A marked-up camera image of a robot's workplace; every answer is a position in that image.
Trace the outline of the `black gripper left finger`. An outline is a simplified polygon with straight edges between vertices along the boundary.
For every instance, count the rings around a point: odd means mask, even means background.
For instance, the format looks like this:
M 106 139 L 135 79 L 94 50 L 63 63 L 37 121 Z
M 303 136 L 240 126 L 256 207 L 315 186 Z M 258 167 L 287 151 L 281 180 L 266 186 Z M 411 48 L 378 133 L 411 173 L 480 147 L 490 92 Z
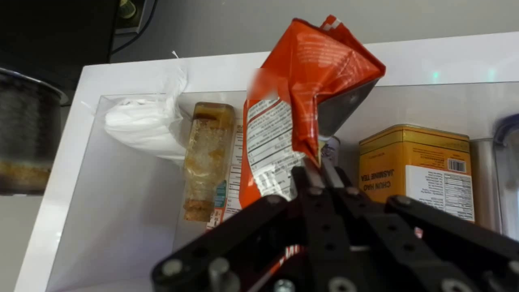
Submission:
M 344 188 L 336 170 L 292 170 L 316 292 L 368 292 L 362 261 L 351 251 L 344 219 L 334 196 Z

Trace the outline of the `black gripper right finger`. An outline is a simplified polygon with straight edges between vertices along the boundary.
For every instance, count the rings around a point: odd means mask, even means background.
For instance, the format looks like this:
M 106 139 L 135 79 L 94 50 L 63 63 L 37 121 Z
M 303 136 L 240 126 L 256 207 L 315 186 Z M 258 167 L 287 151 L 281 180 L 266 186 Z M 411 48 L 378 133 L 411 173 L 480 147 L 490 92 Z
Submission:
M 323 172 L 393 292 L 519 292 L 518 240 L 407 196 L 375 202 L 328 159 Z

